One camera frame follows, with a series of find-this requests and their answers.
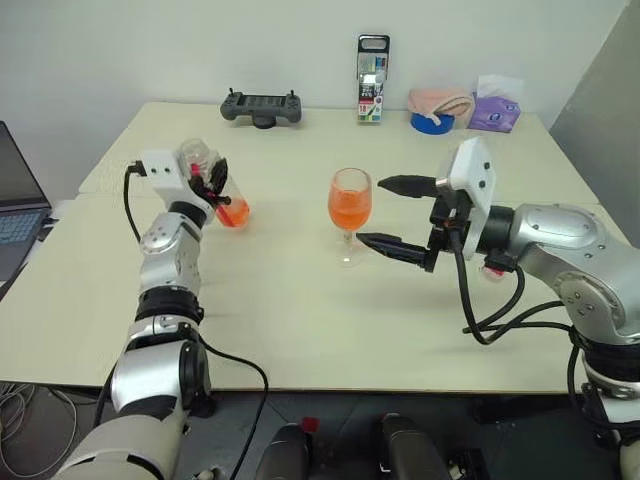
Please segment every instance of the folded cloth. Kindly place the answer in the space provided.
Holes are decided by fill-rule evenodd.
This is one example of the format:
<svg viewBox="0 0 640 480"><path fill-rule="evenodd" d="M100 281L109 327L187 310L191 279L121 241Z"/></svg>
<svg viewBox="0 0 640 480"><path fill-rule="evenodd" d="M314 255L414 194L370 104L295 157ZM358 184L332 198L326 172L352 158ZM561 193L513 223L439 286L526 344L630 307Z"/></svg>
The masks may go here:
<svg viewBox="0 0 640 480"><path fill-rule="evenodd" d="M473 111L473 96L462 89L414 88L409 92L409 111L430 118L440 125L438 114L459 117Z"/></svg>

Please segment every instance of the wine glass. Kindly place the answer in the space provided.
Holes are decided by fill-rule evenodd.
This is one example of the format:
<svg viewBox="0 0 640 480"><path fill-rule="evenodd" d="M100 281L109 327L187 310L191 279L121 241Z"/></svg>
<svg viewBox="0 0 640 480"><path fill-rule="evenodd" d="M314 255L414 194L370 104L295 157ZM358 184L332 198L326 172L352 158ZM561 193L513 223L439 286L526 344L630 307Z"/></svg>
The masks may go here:
<svg viewBox="0 0 640 480"><path fill-rule="evenodd" d="M354 232L362 227L371 213L371 178L359 168L338 170L331 180L329 216L343 230L340 260L353 265L363 249L354 244Z"/></svg>

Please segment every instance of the white table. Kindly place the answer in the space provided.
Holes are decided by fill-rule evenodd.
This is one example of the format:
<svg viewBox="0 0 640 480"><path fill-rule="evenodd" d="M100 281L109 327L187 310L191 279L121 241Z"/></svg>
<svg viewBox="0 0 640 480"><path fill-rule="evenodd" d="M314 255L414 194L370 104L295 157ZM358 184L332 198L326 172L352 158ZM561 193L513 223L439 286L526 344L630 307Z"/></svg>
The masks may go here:
<svg viewBox="0 0 640 480"><path fill-rule="evenodd" d="M212 106L143 108L83 184L85 192L102 193L79 195L0 303L0 380L104 382L134 317L141 263L122 208L122 165L144 148L202 136L228 156L252 214L245 230L205 229L201 331L216 347L260 363L274 388L566 391L570 345L562 332L515 331L489 348L460 333L464 319L451 256L441 255L434 274L375 253L352 269L339 264L339 234L326 211L334 170L361 166L374 178L434 174L457 141L470 136L419 135L401 128L400 114L392 112L380 128L352 128L352 113L307 111L300 130L258 131L218 121ZM340 122L344 130L336 128ZM535 116L524 116L511 135L487 137L498 153L499 191L511 196L507 205L568 199L596 212L624 238ZM379 143L365 142L368 156L358 155L365 138ZM536 151L542 152L540 163L533 162ZM141 230L163 209L143 181L134 185L132 198ZM375 189L373 205L364 230L426 242L432 200ZM498 285L485 280L476 268L480 260L469 267L478 317L502 305L513 289L511 279ZM528 278L514 313L551 299L551 290ZM568 321L562 309L537 319ZM212 358L211 371L216 388L259 386L242 366Z"/></svg>

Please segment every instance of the laptop keyboard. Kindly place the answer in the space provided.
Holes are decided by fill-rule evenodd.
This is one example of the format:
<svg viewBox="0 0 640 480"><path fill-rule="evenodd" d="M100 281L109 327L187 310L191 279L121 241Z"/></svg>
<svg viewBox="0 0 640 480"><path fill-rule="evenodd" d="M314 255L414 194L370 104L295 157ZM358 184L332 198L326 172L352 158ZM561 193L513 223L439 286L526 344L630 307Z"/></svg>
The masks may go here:
<svg viewBox="0 0 640 480"><path fill-rule="evenodd" d="M35 225L39 213L21 213L0 217L0 245L24 242Z"/></svg>

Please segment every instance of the glass stem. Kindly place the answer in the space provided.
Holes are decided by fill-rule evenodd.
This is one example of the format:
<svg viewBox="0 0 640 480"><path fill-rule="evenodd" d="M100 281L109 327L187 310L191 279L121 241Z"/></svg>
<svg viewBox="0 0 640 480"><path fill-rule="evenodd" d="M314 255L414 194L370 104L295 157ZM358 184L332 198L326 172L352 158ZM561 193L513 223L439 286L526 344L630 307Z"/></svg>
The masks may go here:
<svg viewBox="0 0 640 480"><path fill-rule="evenodd" d="M347 247L353 244L353 232L351 230L343 230L344 243Z"/></svg>

